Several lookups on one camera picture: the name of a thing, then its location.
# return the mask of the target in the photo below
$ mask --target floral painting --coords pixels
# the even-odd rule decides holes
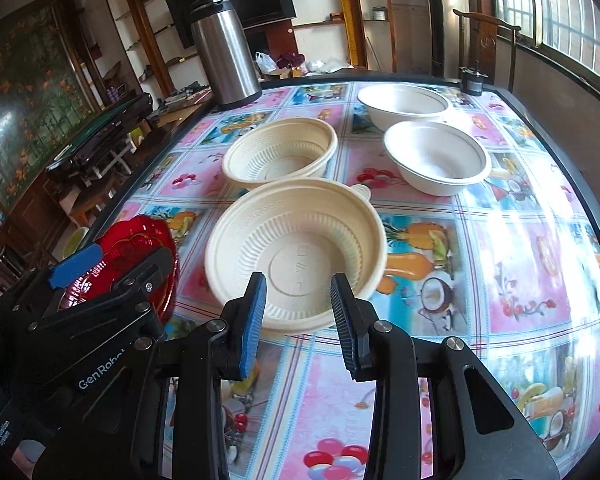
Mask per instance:
[[[7,210],[92,114],[53,2],[0,20],[0,201]]]

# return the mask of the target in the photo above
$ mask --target table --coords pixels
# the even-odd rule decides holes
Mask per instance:
[[[153,100],[147,93],[104,110],[86,124],[46,167],[49,177],[64,182],[76,174],[95,170],[100,178],[97,164],[152,110]]]
[[[452,102],[446,120],[483,143],[493,171],[457,196],[418,192],[401,179],[383,150],[381,132],[356,99],[362,87],[378,80],[407,79],[354,77],[285,81],[290,86],[266,89],[244,108],[194,114],[124,200],[104,212],[109,219],[91,238],[106,223],[136,214],[170,224],[181,271],[166,329],[170,336],[184,335],[220,309],[203,263],[211,229],[244,193],[222,174],[228,147],[272,120],[327,121],[339,146],[324,177],[371,188],[390,267],[405,271],[386,275],[370,298],[379,317],[417,337],[440,341],[458,335],[468,342],[528,416],[564,476],[600,433],[599,206],[568,158],[511,94],[488,87],[491,91],[474,98],[461,94],[456,82],[424,78],[411,81]],[[406,253],[411,256],[400,257]],[[445,291],[435,312],[423,306],[427,280],[438,280]],[[233,418],[225,431],[234,478],[306,480],[308,453],[368,447],[374,387],[351,381],[334,328],[264,335],[257,363],[249,380],[225,391],[227,412],[246,414]],[[425,477],[432,474],[431,426],[426,381],[420,386]]]

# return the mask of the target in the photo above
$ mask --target fruit print tablecloth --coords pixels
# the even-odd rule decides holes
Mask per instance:
[[[474,98],[429,86],[454,110],[446,120],[488,150],[493,171],[462,194],[437,198],[401,179],[357,92],[343,82],[265,91],[214,112],[187,132],[129,199],[119,219],[164,218],[178,244],[180,283],[170,336],[215,317],[205,243],[244,190],[227,184],[222,157],[260,124],[316,117],[338,133],[324,174],[372,192],[388,265],[370,298],[381,319],[432,340],[459,335],[488,366],[564,475],[600,432],[600,245],[573,189],[540,141],[496,94]],[[171,385],[165,474],[177,383]],[[432,473],[429,398],[422,380],[422,475]],[[360,478],[373,383],[351,381],[334,328],[262,339],[244,383],[224,384],[225,441],[234,478]]]

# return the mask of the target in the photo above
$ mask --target blue gripper pad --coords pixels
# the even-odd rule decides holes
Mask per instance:
[[[52,289],[66,288],[102,261],[102,247],[90,244],[57,264],[49,276]]]

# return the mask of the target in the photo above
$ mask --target bowl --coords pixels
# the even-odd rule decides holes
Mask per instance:
[[[387,131],[401,121],[429,121],[451,109],[451,102],[436,92],[404,83],[372,85],[358,92],[375,126]]]
[[[178,252],[167,222],[138,215],[116,222],[95,242],[102,247],[102,261],[66,288],[60,307],[69,308],[110,292],[133,266],[156,249],[168,247],[173,255],[173,269],[149,295],[158,318],[166,324],[175,306],[172,300],[178,283]]]
[[[321,176],[337,145],[335,130],[320,119],[273,121],[238,139],[222,159],[222,171],[246,189],[280,178]]]
[[[430,195],[456,194],[491,171],[491,159],[480,142],[449,124],[394,124],[384,134],[384,148],[403,179]]]
[[[88,227],[78,227],[72,233],[72,235],[69,236],[69,239],[66,241],[66,243],[64,244],[64,248],[62,249],[63,260],[67,259],[69,256],[74,254],[75,251],[77,251],[78,245],[80,245],[80,242],[87,235],[88,231]]]
[[[267,278],[262,328],[284,334],[333,325],[330,281],[344,272],[366,300],[386,266],[376,210],[357,190],[321,178],[270,182],[220,217],[205,253],[208,284],[221,304],[239,298],[254,270]]]

